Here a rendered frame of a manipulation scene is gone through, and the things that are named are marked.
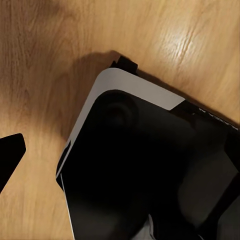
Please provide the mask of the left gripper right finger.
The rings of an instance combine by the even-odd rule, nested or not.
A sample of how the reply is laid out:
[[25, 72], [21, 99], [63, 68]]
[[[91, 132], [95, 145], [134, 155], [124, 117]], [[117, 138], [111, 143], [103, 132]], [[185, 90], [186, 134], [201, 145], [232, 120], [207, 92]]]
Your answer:
[[227, 135], [224, 151], [240, 173], [240, 135], [229, 133]]

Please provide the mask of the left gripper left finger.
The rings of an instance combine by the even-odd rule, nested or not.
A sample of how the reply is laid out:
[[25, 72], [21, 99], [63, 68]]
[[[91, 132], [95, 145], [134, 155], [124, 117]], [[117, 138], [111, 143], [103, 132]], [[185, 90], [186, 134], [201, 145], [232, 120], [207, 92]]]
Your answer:
[[0, 193], [26, 152], [21, 133], [0, 138]]

